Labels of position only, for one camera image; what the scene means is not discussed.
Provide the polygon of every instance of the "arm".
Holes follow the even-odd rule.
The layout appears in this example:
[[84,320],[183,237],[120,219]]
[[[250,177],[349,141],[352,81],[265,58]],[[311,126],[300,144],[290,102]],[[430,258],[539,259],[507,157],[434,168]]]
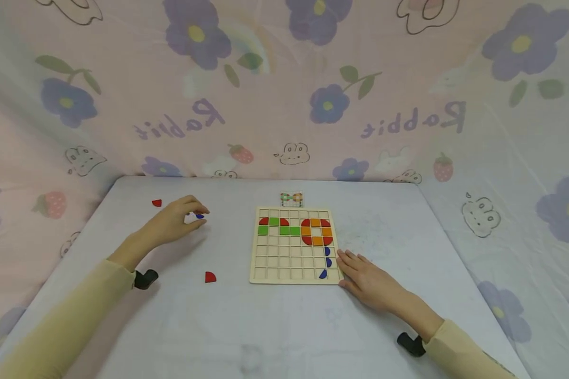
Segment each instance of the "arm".
[[76,289],[48,312],[0,363],[0,379],[63,378],[101,320],[131,290],[134,270],[152,249],[201,227],[185,224],[188,212],[209,210],[193,196],[173,201],[97,265]]
[[453,379],[513,379],[515,376],[487,355],[451,320],[444,320],[419,296],[405,290],[392,276],[350,251],[337,252],[337,263],[351,280],[344,287],[362,303],[390,312],[409,324],[424,340],[424,348]]

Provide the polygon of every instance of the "green leaf print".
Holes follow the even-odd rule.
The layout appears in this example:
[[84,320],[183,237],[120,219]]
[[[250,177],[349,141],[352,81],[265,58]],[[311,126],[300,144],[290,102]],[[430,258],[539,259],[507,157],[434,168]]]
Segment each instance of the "green leaf print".
[[36,58],[36,63],[40,64],[42,67],[52,69],[62,74],[71,74],[74,69],[70,67],[69,64],[65,63],[64,60],[58,59],[58,57],[52,55],[41,55]]
[[352,65],[347,65],[339,69],[341,77],[348,83],[354,83],[359,79],[359,71]]
[[231,65],[226,64],[223,67],[223,70],[225,71],[225,76],[228,78],[230,83],[232,83],[234,87],[240,88],[240,79],[238,79],[238,75],[236,74],[236,71],[234,71],[234,68]]
[[521,80],[512,89],[511,98],[508,100],[508,105],[511,108],[516,107],[521,102],[521,100],[523,100],[523,97],[525,96],[526,92],[527,92],[527,81]]
[[256,69],[263,63],[263,58],[255,53],[246,53],[237,62],[244,68]]
[[548,79],[537,83],[539,94],[546,100],[558,99],[565,94],[565,86],[560,80]]
[[90,71],[85,71],[83,73],[83,75],[84,75],[84,79],[89,84],[89,86],[93,89],[93,91],[97,92],[97,95],[101,95],[101,88],[99,87],[97,80],[95,80],[93,75],[91,75]]
[[371,89],[373,88],[373,84],[375,83],[375,76],[368,76],[367,79],[362,81],[362,84],[359,88],[359,100],[363,97],[367,96]]

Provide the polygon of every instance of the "finger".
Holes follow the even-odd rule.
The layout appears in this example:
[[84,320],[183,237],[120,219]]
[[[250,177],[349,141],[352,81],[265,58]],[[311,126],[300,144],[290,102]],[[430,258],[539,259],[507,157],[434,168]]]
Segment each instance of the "finger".
[[370,260],[366,259],[364,255],[359,254],[359,259],[362,262],[368,263],[368,264],[372,264]]
[[187,195],[175,201],[181,204],[187,204],[187,203],[192,203],[193,201],[198,201],[198,199],[196,199],[196,196],[194,195]]
[[356,296],[357,298],[360,298],[360,296],[362,296],[362,291],[360,290],[359,286],[356,285],[356,283],[351,282],[350,280],[340,280],[338,284],[340,287],[343,287],[351,292],[352,295]]
[[349,250],[346,250],[345,253],[339,250],[337,254],[339,254],[341,260],[343,260],[348,266],[352,267],[354,270],[358,270],[360,268],[360,259],[358,259],[358,257],[352,254],[352,252],[350,252]]
[[203,206],[198,201],[194,201],[193,203],[187,203],[181,207],[184,214],[189,212],[194,212],[195,214],[208,214],[209,210]]
[[[184,196],[181,199],[175,200],[175,201],[179,204],[185,204],[185,205],[192,204],[192,203],[200,203],[200,201],[198,201],[198,199],[196,199],[196,197],[193,195]],[[195,214],[209,214],[210,211],[207,207],[204,207],[203,211],[197,211],[197,212],[195,211],[194,213]]]
[[184,224],[183,228],[184,228],[185,234],[188,234],[190,232],[197,230],[198,228],[200,228],[202,225],[204,225],[206,223],[207,223],[206,219],[201,219],[201,220],[196,220],[193,223]]
[[354,270],[352,267],[348,266],[348,264],[346,264],[344,260],[341,259],[341,257],[337,258],[337,265],[339,266],[341,271],[343,271],[344,274],[352,278],[352,280],[358,279],[359,272]]

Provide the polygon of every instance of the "pattern card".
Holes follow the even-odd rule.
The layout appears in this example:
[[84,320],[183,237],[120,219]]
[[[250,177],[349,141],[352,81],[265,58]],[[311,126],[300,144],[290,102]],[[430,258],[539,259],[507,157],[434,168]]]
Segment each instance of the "pattern card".
[[303,191],[285,191],[280,193],[280,206],[291,208],[303,207]]

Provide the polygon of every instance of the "right hand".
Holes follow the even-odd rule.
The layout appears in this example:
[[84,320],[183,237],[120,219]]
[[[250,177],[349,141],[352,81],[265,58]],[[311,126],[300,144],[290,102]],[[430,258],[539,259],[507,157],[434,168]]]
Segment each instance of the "right hand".
[[365,305],[376,311],[396,313],[409,299],[410,292],[364,256],[341,249],[337,250],[337,255],[337,264],[351,279],[341,280],[339,285]]

